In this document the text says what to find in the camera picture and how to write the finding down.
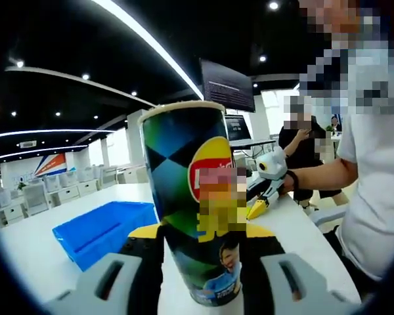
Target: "led light strip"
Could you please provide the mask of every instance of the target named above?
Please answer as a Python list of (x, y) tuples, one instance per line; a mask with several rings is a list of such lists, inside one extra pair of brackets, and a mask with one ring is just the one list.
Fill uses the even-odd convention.
[(12, 131), (11, 133), (0, 133), (1, 137), (28, 135), (30, 133), (115, 133), (114, 130), (100, 130), (100, 129), (40, 129), (40, 130), (24, 130)]
[(52, 151), (52, 150), (63, 150), (63, 149), (76, 149), (76, 148), (86, 148), (87, 145), (82, 146), (61, 146), (59, 148), (48, 148), (48, 149), (38, 149), (38, 150), (31, 150), (31, 151), (23, 151), (17, 153), (10, 153), (0, 156), (0, 159), (8, 158), (9, 156), (21, 156), (22, 154), (29, 154), (29, 153), (37, 153), (37, 152), (44, 152), (44, 151)]
[(144, 39), (174, 70), (183, 78), (186, 84), (203, 100), (203, 94), (197, 88), (193, 81), (187, 76), (178, 63), (167, 53), (167, 51), (146, 31), (133, 17), (121, 9), (118, 5), (110, 0), (92, 0), (102, 8), (113, 14), (125, 25), (131, 28), (138, 36)]

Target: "wrist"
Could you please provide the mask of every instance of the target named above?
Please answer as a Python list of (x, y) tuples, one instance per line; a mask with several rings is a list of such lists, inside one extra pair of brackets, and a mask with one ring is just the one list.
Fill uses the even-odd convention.
[(292, 170), (288, 169), (287, 174), (289, 176), (291, 176), (291, 178), (293, 179), (293, 183), (292, 183), (292, 190), (298, 190), (299, 189), (299, 177), (297, 174), (295, 174), (295, 172), (293, 172)]

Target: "white pillar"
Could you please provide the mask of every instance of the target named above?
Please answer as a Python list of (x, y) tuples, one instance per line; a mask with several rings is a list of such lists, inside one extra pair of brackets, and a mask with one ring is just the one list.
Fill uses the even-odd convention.
[(250, 113), (252, 135), (254, 140), (270, 138), (269, 120), (261, 95), (254, 96), (255, 113)]
[(132, 164), (143, 164), (144, 163), (144, 152), (142, 146), (142, 135), (137, 120), (140, 116), (146, 113), (146, 110), (138, 110), (127, 116), (128, 129), (127, 132), (127, 143), (129, 146), (130, 163)]
[(74, 167), (77, 170), (85, 169), (88, 166), (91, 166), (91, 160), (89, 159), (89, 147), (74, 154)]
[(67, 171), (70, 171), (73, 168), (76, 168), (75, 163), (74, 163), (74, 153), (73, 152), (66, 152), (66, 167)]
[(102, 158), (104, 159), (104, 166), (110, 166), (110, 157), (108, 156), (108, 146), (106, 145), (106, 138), (100, 141), (100, 147), (102, 148)]

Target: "window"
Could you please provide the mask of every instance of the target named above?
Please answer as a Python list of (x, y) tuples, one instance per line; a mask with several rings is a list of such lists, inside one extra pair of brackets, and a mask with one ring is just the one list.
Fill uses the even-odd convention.
[(125, 128), (117, 130), (106, 138), (108, 159), (110, 165), (124, 165), (130, 163), (130, 153), (127, 144)]
[(289, 120), (288, 96), (299, 95), (297, 90), (262, 91), (265, 112), (269, 120), (270, 135), (277, 135), (283, 127), (284, 121)]
[(104, 157), (102, 155), (102, 146), (100, 145), (100, 139), (92, 142), (89, 145), (89, 161), (91, 165), (104, 164)]

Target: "black wristband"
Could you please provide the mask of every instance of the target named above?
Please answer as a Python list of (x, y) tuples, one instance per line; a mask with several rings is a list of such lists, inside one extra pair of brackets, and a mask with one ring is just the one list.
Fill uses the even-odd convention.
[(299, 189), (299, 179), (296, 176), (296, 174), (294, 172), (292, 172), (291, 170), (288, 169), (288, 171), (286, 172), (286, 174), (289, 174), (289, 176), (291, 176), (294, 180), (294, 191)]

